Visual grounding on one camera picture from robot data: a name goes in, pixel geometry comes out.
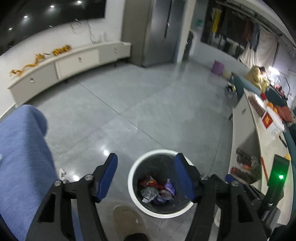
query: snack package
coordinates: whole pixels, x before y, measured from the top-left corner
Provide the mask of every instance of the snack package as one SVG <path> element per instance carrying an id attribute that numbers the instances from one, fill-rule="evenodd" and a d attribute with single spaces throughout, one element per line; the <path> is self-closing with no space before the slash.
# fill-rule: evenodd
<path id="1" fill-rule="evenodd" d="M 163 200 L 163 198 L 158 194 L 156 198 L 153 199 L 153 203 L 155 205 L 158 204 L 164 204 L 166 202 L 166 200 Z"/>
<path id="2" fill-rule="evenodd" d="M 155 187 L 146 187 L 141 190 L 141 194 L 143 196 L 143 202 L 149 203 L 158 195 L 158 189 Z"/>
<path id="3" fill-rule="evenodd" d="M 158 189 L 165 189 L 164 185 L 158 184 L 157 181 L 150 175 L 147 175 L 146 179 L 140 182 L 140 185 L 142 185 L 143 187 L 155 187 Z"/>
<path id="4" fill-rule="evenodd" d="M 172 196 L 175 196 L 175 189 L 172 183 L 170 182 L 170 179 L 167 180 L 167 183 L 165 184 L 165 189 L 168 190 Z"/>
<path id="5" fill-rule="evenodd" d="M 153 200 L 153 203 L 158 204 L 164 204 L 166 201 L 172 201 L 174 198 L 172 197 L 172 194 L 168 190 L 159 190 L 159 194 L 157 197 Z"/>

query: white curtain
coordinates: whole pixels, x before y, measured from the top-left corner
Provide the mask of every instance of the white curtain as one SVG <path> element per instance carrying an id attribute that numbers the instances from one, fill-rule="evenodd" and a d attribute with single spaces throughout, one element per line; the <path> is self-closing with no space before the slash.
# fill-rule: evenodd
<path id="1" fill-rule="evenodd" d="M 274 61 L 277 43 L 277 36 L 260 26 L 260 37 L 257 52 L 250 49 L 250 43 L 248 43 L 244 52 L 239 56 L 239 59 L 250 69 L 253 66 L 264 66 L 268 69 L 268 66 L 272 65 Z"/>

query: metal screw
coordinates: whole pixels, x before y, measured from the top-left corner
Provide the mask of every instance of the metal screw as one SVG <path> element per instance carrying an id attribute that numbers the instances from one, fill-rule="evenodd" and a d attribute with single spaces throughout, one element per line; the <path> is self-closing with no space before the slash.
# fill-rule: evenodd
<path id="1" fill-rule="evenodd" d="M 87 174 L 84 179 L 90 181 L 93 178 L 92 174 Z"/>
<path id="2" fill-rule="evenodd" d="M 61 180 L 56 180 L 56 181 L 54 181 L 54 185 L 56 186 L 56 187 L 58 187 L 59 185 L 61 185 L 62 184 L 62 181 Z"/>
<path id="3" fill-rule="evenodd" d="M 239 186 L 239 182 L 238 181 L 232 181 L 231 185 L 234 187 L 238 187 Z"/>
<path id="4" fill-rule="evenodd" d="M 203 180 L 203 181 L 209 179 L 209 177 L 207 175 L 201 174 L 200 176 L 201 176 L 200 179 Z"/>

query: blue gripper pad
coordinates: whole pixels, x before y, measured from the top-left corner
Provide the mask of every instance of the blue gripper pad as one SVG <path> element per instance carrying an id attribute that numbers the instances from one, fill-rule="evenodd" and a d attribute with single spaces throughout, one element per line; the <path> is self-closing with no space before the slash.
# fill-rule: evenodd
<path id="1" fill-rule="evenodd" d="M 174 162 L 182 190 L 185 196 L 194 202 L 199 195 L 198 187 L 200 173 L 195 166 L 188 164 L 182 153 L 178 153 L 175 156 Z"/>
<path id="2" fill-rule="evenodd" d="M 106 197 L 113 176 L 117 169 L 118 159 L 115 153 L 110 153 L 105 163 L 98 166 L 93 176 L 95 177 L 94 188 L 97 199 L 101 202 Z"/>

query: teal sofa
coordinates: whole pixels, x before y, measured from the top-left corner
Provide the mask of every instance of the teal sofa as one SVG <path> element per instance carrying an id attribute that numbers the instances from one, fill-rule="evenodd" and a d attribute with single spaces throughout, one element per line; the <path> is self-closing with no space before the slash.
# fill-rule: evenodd
<path id="1" fill-rule="evenodd" d="M 257 89 L 251 82 L 246 80 L 244 77 L 235 75 L 233 78 L 230 80 L 230 83 L 234 84 L 236 92 L 237 92 L 237 98 L 238 100 L 241 99 L 243 93 L 244 93 L 244 88 L 254 92 L 258 96 L 260 96 L 261 91 Z M 265 95 L 269 101 L 271 101 L 274 105 L 279 105 L 279 106 L 285 106 L 287 105 L 285 101 L 280 97 L 280 95 L 272 88 L 270 88 L 268 91 L 265 92 Z M 284 132 L 284 137 L 286 139 L 286 143 L 288 146 L 288 150 L 291 156 L 291 163 L 292 163 L 292 171 L 293 171 L 293 180 L 294 180 L 294 196 L 293 196 L 293 205 L 292 205 L 292 214 L 296 210 L 296 145 L 295 142 L 292 138 L 292 135 L 294 133 L 291 133 L 290 129 L 286 127 L 286 130 Z"/>

